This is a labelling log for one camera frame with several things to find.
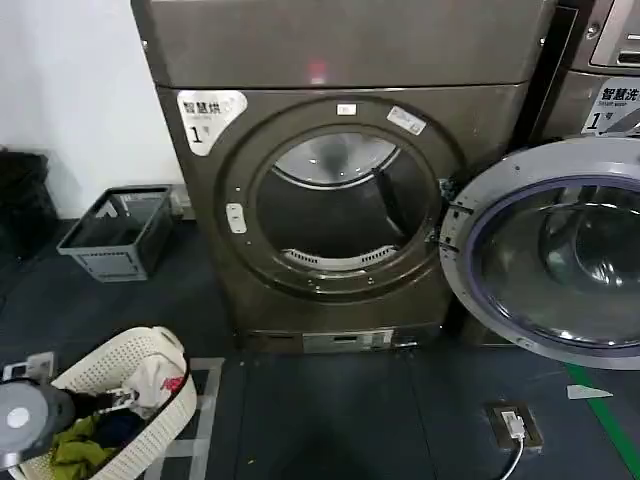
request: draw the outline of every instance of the green tape line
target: green tape line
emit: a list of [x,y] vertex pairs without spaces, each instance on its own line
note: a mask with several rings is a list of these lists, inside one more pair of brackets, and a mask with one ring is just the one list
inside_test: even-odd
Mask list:
[[[597,388],[592,384],[584,368],[569,364],[565,364],[565,366],[569,371],[569,376],[576,384]],[[602,425],[607,433],[609,440],[611,440],[613,446],[618,450],[618,453],[629,469],[629,472],[631,472],[631,475],[633,475],[633,478],[640,480],[640,456],[629,436],[622,430],[622,427],[620,427],[616,417],[614,417],[609,408],[607,408],[604,398],[589,398],[587,399],[587,403],[589,403],[591,410],[593,410],[600,425]]]

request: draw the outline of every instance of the white wall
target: white wall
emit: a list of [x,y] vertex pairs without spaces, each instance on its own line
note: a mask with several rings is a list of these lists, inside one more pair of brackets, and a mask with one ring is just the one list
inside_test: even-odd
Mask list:
[[129,0],[0,0],[0,145],[49,156],[62,218],[183,182]]

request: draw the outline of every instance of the door glass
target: door glass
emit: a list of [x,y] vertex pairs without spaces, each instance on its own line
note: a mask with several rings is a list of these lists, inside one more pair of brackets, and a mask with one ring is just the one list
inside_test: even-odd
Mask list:
[[569,343],[640,341],[638,193],[536,193],[491,218],[472,248],[476,285],[512,321]]
[[289,261],[348,271],[393,257],[420,228],[429,189],[410,155],[381,138],[323,135],[298,144],[262,180],[257,208]]

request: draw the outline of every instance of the open door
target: open door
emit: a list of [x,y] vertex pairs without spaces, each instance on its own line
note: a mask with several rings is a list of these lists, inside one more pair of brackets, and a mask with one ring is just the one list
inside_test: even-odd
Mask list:
[[640,139],[507,156],[452,203],[440,259],[460,301],[504,338],[557,360],[640,369]]

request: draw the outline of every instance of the gray plastic crate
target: gray plastic crate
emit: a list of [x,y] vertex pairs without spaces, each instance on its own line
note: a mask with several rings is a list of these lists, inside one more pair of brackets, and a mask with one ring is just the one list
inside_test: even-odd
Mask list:
[[58,244],[101,282],[146,280],[171,232],[171,187],[110,188]]

